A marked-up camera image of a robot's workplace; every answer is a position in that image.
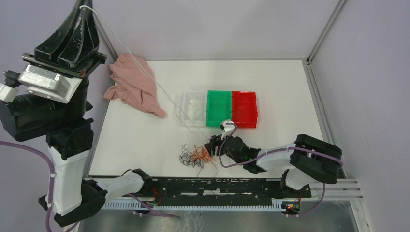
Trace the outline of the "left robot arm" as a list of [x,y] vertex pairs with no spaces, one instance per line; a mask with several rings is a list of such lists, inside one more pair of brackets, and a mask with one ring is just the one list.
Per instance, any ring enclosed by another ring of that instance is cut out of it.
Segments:
[[[99,52],[92,1],[78,0],[59,28],[23,54],[22,72],[5,71],[0,86],[0,120],[16,147],[42,157],[50,170],[49,189],[39,199],[46,216],[69,231],[118,197],[151,193],[151,177],[134,169],[120,177],[85,179],[83,172],[93,144],[92,109],[87,101],[90,74],[107,57]],[[44,136],[48,153],[23,145]]]

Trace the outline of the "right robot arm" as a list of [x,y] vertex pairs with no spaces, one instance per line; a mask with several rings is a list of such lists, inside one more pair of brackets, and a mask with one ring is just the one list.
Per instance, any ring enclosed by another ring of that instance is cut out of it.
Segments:
[[226,155],[234,161],[225,168],[241,166],[252,174],[284,169],[279,191],[285,197],[292,197],[315,181],[336,184],[343,167],[339,147],[306,134],[298,135],[294,142],[271,149],[249,147],[237,136],[214,135],[204,147],[210,156]]

